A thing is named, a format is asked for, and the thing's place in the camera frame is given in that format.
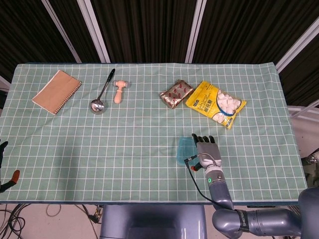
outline metal ladle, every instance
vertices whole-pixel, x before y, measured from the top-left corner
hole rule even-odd
[[[103,95],[106,87],[108,86],[109,82],[111,81],[112,77],[114,76],[114,72],[115,72],[115,69],[113,69],[111,71],[111,73],[109,74],[107,80],[106,80],[106,83],[103,87],[103,90],[101,91],[100,95],[98,96],[97,99],[95,100],[92,100],[92,102],[90,103],[90,109],[92,111],[92,113],[96,114],[96,115],[100,115],[104,112],[104,104],[103,102],[100,100],[101,96]]]

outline pill packet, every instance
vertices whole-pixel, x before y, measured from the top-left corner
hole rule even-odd
[[[183,99],[193,92],[193,88],[184,80],[177,80],[175,85],[160,93],[160,97],[168,107],[174,109]]]
[[[230,129],[246,101],[233,98],[207,81],[203,81],[186,101],[186,105]]]

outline ladle handle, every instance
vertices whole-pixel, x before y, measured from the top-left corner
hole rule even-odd
[[[115,69],[113,69],[113,70],[111,71],[111,73],[109,74],[109,76],[108,76],[108,78],[107,78],[107,80],[106,80],[106,83],[105,83],[105,85],[104,85],[104,87],[103,87],[103,90],[101,91],[100,95],[98,96],[98,99],[100,99],[101,96],[103,95],[103,93],[104,93],[106,87],[108,86],[109,82],[111,81],[112,77],[114,76],[114,72],[115,72]]]

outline spiral notebook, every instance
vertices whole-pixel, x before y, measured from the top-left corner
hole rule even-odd
[[[55,115],[81,84],[77,79],[59,70],[32,101]]]

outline notebook spiral binding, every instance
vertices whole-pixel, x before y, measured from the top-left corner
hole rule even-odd
[[[69,100],[69,98],[77,91],[77,89],[82,85],[82,82],[79,82],[78,85],[68,94],[68,96],[61,102],[61,104],[56,108],[54,114],[57,114],[59,110],[64,106],[64,104]]]

